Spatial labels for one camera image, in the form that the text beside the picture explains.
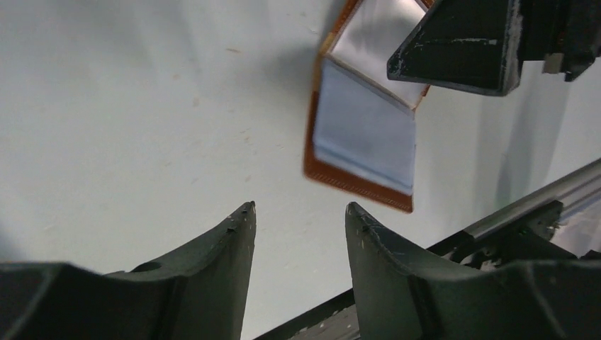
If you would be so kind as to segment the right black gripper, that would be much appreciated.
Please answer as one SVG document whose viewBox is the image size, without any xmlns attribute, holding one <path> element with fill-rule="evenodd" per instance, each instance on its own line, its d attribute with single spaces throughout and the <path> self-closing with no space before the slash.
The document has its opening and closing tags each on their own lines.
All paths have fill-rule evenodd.
<svg viewBox="0 0 601 340">
<path fill-rule="evenodd" d="M 598 57 L 599 0 L 443 0 L 391 55 L 387 77 L 506 96 L 523 62 L 543 61 L 543 73 L 572 82 Z"/>
</svg>

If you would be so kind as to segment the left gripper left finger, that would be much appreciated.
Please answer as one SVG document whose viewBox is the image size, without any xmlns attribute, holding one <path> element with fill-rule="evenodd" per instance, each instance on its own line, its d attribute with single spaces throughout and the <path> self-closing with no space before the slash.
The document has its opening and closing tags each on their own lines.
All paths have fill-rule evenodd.
<svg viewBox="0 0 601 340">
<path fill-rule="evenodd" d="M 254 202 L 131 271 L 1 265 L 2 339 L 238 339 L 256 235 Z"/>
</svg>

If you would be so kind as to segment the brown leather card holder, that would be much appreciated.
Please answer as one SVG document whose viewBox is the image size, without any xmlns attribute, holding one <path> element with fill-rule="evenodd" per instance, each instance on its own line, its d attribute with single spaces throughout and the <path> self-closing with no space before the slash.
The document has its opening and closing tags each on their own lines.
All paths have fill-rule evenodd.
<svg viewBox="0 0 601 340">
<path fill-rule="evenodd" d="M 306 177 L 413 211 L 415 111 L 429 88 L 391 81 L 386 64 L 431 7 L 431 1 L 344 4 L 313 67 Z"/>
</svg>

